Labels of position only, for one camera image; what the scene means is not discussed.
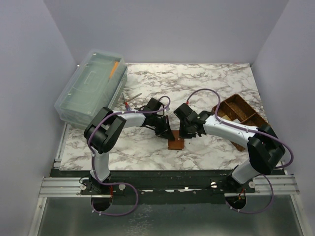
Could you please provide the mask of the brown leather card holder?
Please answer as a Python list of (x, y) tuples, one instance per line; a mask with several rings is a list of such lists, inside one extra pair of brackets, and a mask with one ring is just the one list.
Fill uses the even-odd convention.
[(179, 130), (172, 130), (175, 140), (168, 140), (168, 150), (183, 150), (185, 147), (185, 139), (180, 137)]

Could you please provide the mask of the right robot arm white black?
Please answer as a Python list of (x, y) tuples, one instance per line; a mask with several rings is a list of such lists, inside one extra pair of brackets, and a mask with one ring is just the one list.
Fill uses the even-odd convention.
[(285, 149), (269, 125), (247, 126), (202, 111), (197, 114), (186, 103), (174, 114), (180, 120), (180, 137), (214, 135), (228, 139), (248, 151), (249, 159), (238, 165), (229, 174), (227, 189), (233, 193), (243, 189), (244, 184), (260, 174), (269, 175), (285, 154)]

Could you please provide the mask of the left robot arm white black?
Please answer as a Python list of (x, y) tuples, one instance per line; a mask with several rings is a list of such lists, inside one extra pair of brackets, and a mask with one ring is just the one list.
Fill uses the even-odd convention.
[(92, 188), (98, 194), (104, 194), (109, 189), (107, 178), (109, 171), (109, 152), (115, 146), (123, 129), (146, 127), (155, 135), (174, 141), (169, 118), (165, 110), (170, 103), (164, 105), (160, 100), (151, 98), (147, 105), (129, 111), (113, 111), (103, 107), (93, 118), (84, 131), (87, 145), (92, 153), (91, 176), (95, 179)]

